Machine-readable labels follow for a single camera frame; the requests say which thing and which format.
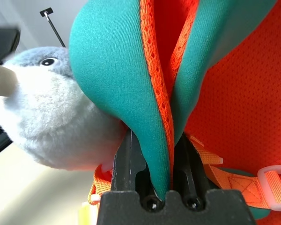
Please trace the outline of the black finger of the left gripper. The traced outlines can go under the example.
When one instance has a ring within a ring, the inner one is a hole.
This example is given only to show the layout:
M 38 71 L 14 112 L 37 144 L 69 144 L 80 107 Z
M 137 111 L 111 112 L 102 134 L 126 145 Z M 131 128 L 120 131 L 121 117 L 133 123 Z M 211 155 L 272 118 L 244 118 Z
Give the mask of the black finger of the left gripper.
M 21 31 L 17 27 L 0 27 L 0 64 L 14 53 L 19 45 Z

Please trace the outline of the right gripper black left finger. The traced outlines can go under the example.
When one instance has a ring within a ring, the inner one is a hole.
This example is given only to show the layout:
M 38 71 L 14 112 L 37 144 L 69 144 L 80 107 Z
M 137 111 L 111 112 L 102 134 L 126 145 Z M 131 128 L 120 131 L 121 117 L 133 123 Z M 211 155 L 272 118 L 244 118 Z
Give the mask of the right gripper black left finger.
M 125 137 L 114 157 L 112 191 L 135 191 L 140 197 L 155 196 L 148 165 L 138 138 L 132 130 Z

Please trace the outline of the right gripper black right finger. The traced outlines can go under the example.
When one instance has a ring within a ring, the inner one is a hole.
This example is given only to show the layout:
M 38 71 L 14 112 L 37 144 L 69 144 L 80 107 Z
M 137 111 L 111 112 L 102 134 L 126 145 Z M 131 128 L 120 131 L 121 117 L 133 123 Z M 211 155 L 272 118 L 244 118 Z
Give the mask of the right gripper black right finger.
M 204 199 L 210 189 L 199 153 L 186 134 L 182 134 L 174 152 L 174 190 L 183 199 Z

